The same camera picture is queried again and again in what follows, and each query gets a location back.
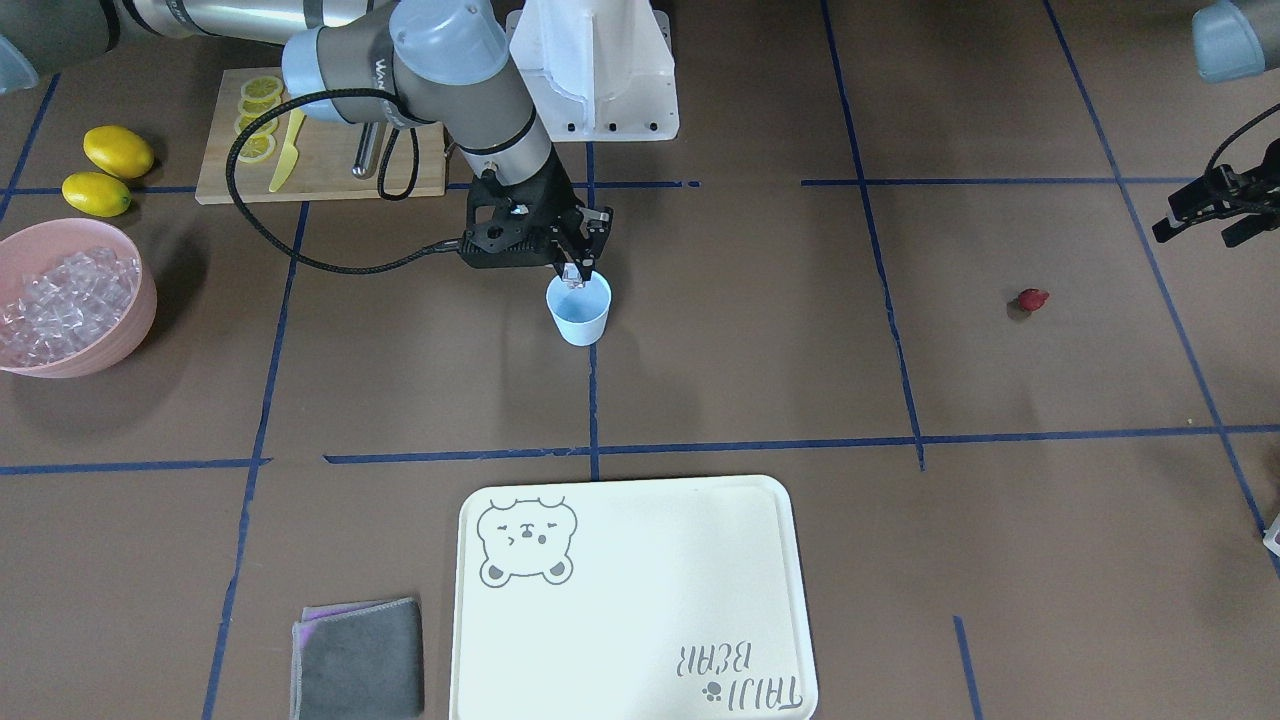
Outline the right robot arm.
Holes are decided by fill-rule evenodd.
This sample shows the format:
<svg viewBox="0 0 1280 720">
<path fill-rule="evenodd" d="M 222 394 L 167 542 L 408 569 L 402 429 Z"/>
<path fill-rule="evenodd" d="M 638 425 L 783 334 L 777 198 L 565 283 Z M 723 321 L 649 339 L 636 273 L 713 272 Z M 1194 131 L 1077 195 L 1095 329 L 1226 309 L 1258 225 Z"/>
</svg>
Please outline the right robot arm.
<svg viewBox="0 0 1280 720">
<path fill-rule="evenodd" d="M 279 45 L 287 109 L 451 135 L 474 172 L 466 227 L 430 252 L 581 287 L 609 237 L 611 209 L 575 193 L 488 1 L 5 1 L 1 29 L 4 92 L 151 36 Z"/>
</svg>

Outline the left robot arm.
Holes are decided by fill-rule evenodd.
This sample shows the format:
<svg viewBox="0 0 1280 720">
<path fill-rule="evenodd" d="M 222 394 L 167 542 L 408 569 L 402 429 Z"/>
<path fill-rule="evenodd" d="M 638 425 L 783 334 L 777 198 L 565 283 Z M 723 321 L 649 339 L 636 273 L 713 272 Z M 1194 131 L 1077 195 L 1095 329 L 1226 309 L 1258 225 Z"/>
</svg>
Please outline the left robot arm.
<svg viewBox="0 0 1280 720">
<path fill-rule="evenodd" d="M 1192 19 L 1196 61 L 1202 79 L 1221 83 L 1261 76 L 1279 65 L 1279 5 L 1276 1 L 1216 1 Z M 1206 222 L 1230 220 L 1221 231 L 1228 249 L 1235 249 L 1279 227 L 1279 141 L 1262 161 L 1235 170 L 1219 159 L 1243 135 L 1270 117 L 1277 105 L 1233 131 L 1211 154 L 1204 169 L 1167 197 L 1167 214 L 1155 223 L 1155 241 L 1166 243 Z"/>
</svg>

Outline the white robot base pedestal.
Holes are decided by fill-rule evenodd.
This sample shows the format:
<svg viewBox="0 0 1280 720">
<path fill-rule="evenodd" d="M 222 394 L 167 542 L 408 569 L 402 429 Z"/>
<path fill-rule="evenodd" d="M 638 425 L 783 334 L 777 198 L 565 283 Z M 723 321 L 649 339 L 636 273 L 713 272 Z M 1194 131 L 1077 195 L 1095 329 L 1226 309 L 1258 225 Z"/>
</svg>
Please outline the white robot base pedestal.
<svg viewBox="0 0 1280 720">
<path fill-rule="evenodd" d="M 649 1 L 526 1 L 504 28 L 554 143 L 678 136 L 671 19 Z"/>
</svg>

